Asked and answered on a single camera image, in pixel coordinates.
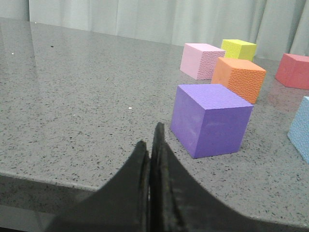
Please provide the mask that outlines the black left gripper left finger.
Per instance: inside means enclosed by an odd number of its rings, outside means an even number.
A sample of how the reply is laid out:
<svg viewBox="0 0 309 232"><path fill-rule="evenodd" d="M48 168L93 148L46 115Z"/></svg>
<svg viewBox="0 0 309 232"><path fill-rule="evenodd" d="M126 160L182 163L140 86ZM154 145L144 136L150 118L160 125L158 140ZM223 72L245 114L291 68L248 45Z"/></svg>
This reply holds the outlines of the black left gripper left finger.
<svg viewBox="0 0 309 232"><path fill-rule="evenodd" d="M147 232L150 159L139 141L116 175L100 190L55 217L48 232Z"/></svg>

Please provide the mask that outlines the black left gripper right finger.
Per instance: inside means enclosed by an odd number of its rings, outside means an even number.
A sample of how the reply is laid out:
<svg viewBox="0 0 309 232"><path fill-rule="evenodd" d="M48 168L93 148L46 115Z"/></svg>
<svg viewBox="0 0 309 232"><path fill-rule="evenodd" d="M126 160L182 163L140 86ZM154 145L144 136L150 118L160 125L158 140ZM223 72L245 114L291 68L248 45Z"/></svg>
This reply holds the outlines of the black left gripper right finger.
<svg viewBox="0 0 309 232"><path fill-rule="evenodd" d="M154 131L151 160L151 228L155 232L285 232L287 226L243 216L207 192Z"/></svg>

